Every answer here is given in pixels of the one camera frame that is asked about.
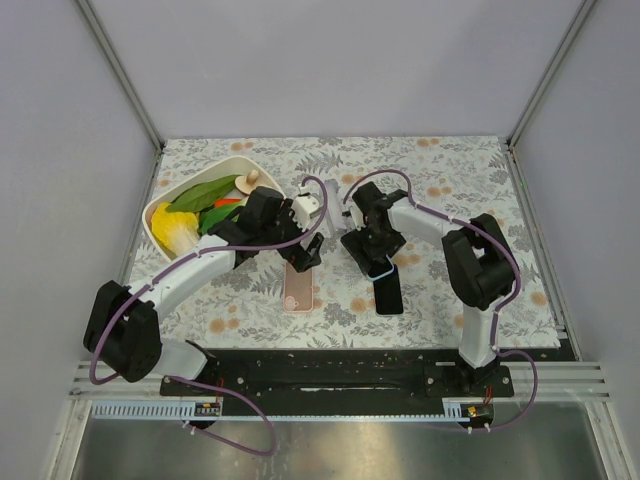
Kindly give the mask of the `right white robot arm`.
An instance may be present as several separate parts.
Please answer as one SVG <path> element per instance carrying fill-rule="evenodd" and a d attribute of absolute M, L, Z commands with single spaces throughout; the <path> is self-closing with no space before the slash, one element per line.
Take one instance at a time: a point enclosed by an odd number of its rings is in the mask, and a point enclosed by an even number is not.
<path fill-rule="evenodd" d="M 482 214 L 468 222 L 419 206 L 410 193 L 385 194 L 372 182 L 358 187 L 351 212 L 355 228 L 341 243 L 372 282 L 376 313 L 404 312 L 399 267 L 392 260 L 406 235 L 441 246 L 451 288 L 463 303 L 464 329 L 447 381 L 478 384 L 499 367 L 496 320 L 502 303 L 520 285 L 519 270 L 497 220 Z"/>

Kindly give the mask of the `black phone blue case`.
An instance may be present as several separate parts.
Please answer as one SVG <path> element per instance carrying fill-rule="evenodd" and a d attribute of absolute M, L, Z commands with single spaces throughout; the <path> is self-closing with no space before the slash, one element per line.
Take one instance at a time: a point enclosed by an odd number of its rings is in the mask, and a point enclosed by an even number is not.
<path fill-rule="evenodd" d="M 397 272 L 397 266 L 393 262 L 387 262 L 385 264 L 375 264 L 371 267 L 367 273 L 367 278 L 375 283 L 383 280 Z"/>

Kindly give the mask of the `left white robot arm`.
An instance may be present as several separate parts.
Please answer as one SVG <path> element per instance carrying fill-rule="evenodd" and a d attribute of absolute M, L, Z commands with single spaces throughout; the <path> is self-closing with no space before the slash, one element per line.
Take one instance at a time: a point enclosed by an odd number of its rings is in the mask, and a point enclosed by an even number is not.
<path fill-rule="evenodd" d="M 323 236 L 318 229 L 328 207 L 303 191 L 293 199 L 259 187 L 237 216 L 211 227 L 195 247 L 178 256 L 137 286 L 114 280 L 97 291 L 86 331 L 85 349 L 91 353 L 90 381 L 100 363 L 113 378 L 135 383 L 150 374 L 196 379 L 209 357 L 190 341 L 164 339 L 161 321 L 216 277 L 225 275 L 262 251 L 276 251 L 297 272 L 321 262 Z"/>

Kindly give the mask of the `pink phone case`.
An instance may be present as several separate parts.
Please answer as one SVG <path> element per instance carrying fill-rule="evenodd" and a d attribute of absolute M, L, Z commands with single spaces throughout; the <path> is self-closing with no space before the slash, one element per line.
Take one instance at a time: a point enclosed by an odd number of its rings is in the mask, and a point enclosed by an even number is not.
<path fill-rule="evenodd" d="M 285 264 L 283 307 L 287 313 L 307 313 L 314 304 L 313 270 L 297 272 L 289 263 Z"/>

